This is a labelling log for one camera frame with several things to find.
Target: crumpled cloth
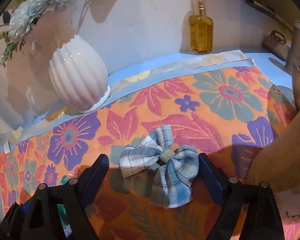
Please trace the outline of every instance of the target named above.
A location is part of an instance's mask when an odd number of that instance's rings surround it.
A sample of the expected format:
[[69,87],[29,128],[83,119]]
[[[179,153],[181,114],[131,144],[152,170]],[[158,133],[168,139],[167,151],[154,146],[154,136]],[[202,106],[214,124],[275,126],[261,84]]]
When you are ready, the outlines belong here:
[[158,127],[140,143],[127,145],[119,166],[123,178],[133,176],[153,166],[158,160],[164,165],[157,169],[150,195],[150,204],[164,208],[180,207],[191,201],[191,183],[199,171],[195,147],[182,145],[175,153],[171,125]]

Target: blue table surface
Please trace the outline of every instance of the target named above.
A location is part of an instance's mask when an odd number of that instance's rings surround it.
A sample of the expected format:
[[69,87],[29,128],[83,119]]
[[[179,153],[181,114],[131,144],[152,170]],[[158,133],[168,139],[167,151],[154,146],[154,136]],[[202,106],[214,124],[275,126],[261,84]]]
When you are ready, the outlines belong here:
[[[284,71],[285,62],[277,58],[272,53],[268,52],[266,49],[262,47],[250,47],[250,46],[229,46],[229,47],[221,47],[215,48],[213,53],[220,53],[224,51],[236,50],[240,49],[247,58],[254,58],[260,70],[277,86],[280,86],[281,89],[291,94],[292,89],[292,77]],[[147,60],[145,62],[132,65],[125,69],[119,70],[116,73],[109,75],[109,84],[120,81],[127,77],[131,77],[142,73],[147,70],[151,70],[153,68],[172,63],[178,60],[183,60],[186,58],[196,57],[194,54],[186,54],[186,53],[175,53],[171,55],[166,55],[162,57],[158,57],[155,59]],[[49,111],[38,116],[33,121],[28,122],[24,127],[29,127],[35,122],[45,118],[48,114],[58,111],[64,107],[62,102],[58,102],[55,105],[51,106]]]

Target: metal screw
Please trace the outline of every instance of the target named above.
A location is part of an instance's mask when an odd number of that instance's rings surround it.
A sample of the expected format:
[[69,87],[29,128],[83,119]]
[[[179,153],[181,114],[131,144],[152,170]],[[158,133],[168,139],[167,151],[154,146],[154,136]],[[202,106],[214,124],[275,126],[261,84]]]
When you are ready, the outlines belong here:
[[76,184],[77,182],[78,182],[78,179],[77,179],[77,178],[72,178],[72,179],[69,180],[69,184],[70,184],[70,185],[74,185],[74,184]]
[[264,188],[269,187],[269,184],[268,184],[267,182],[265,182],[265,181],[261,182],[260,185],[261,185],[262,187],[264,187]]
[[37,188],[42,190],[42,189],[46,188],[46,184],[41,183]]
[[229,178],[229,182],[232,183],[232,184],[237,184],[238,183],[238,179],[235,178],[235,177],[230,177]]

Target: pink leaf pattern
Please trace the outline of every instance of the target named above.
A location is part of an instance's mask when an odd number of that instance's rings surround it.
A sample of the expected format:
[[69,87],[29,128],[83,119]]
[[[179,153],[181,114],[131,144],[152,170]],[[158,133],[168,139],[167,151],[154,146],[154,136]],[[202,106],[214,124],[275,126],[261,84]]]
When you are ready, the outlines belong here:
[[300,229],[300,223],[283,225],[284,239],[294,240],[296,233],[298,232],[299,229]]
[[19,165],[24,164],[24,154],[23,153],[18,154],[17,159],[18,159]]
[[72,174],[74,175],[75,178],[79,178],[80,175],[81,175],[81,171],[80,171],[80,169],[78,167],[76,167],[74,169],[74,171],[72,172]]
[[293,109],[288,109],[288,107],[284,103],[275,103],[273,106],[275,112],[279,116],[281,123],[289,124],[292,119],[295,117],[295,112]]
[[5,181],[5,176],[3,173],[0,174],[0,189],[3,189],[3,190],[7,190],[6,189],[6,181]]
[[98,194],[94,200],[94,204],[99,209],[98,215],[105,221],[116,218],[126,209],[126,206],[120,200],[105,194]]
[[31,153],[32,151],[32,149],[34,148],[34,145],[33,145],[33,142],[32,142],[32,140],[29,140],[29,142],[28,142],[28,147],[27,147],[27,155],[29,156],[29,153]]
[[29,193],[26,192],[24,188],[20,189],[20,203],[24,204],[26,201],[28,201],[31,198]]
[[192,112],[191,116],[192,118],[182,114],[172,114],[160,121],[141,124],[148,132],[161,125],[171,124],[175,143],[192,145],[205,153],[222,150],[223,143],[218,130],[195,113]]
[[262,98],[268,99],[268,90],[266,90],[265,88],[259,88],[253,91],[257,93],[259,96],[261,96]]
[[159,98],[169,99],[170,97],[163,89],[159,88],[157,85],[153,85],[142,89],[130,106],[139,106],[146,101],[149,110],[152,113],[161,116],[161,102]]
[[4,153],[0,153],[0,168],[4,168],[7,164],[7,155]]
[[37,168],[37,171],[35,172],[35,177],[37,179],[40,179],[44,170],[45,170],[45,165],[42,164],[39,168]]
[[193,94],[192,90],[182,82],[179,78],[172,78],[164,82],[165,90],[173,96],[177,96],[177,92],[185,94]]
[[20,184],[23,185],[24,171],[19,172]]
[[138,123],[136,107],[127,112],[123,118],[110,110],[108,112],[107,129],[114,138],[120,141],[130,139]]
[[114,143],[114,140],[109,135],[102,135],[98,137],[98,141],[101,145],[111,145]]

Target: small handbag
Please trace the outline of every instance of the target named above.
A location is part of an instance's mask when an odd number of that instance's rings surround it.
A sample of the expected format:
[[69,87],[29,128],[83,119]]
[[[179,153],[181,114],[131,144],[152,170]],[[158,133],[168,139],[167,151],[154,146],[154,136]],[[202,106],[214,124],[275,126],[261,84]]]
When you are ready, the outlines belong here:
[[288,46],[286,37],[277,30],[263,40],[262,46],[276,55],[279,59],[286,61],[288,58]]

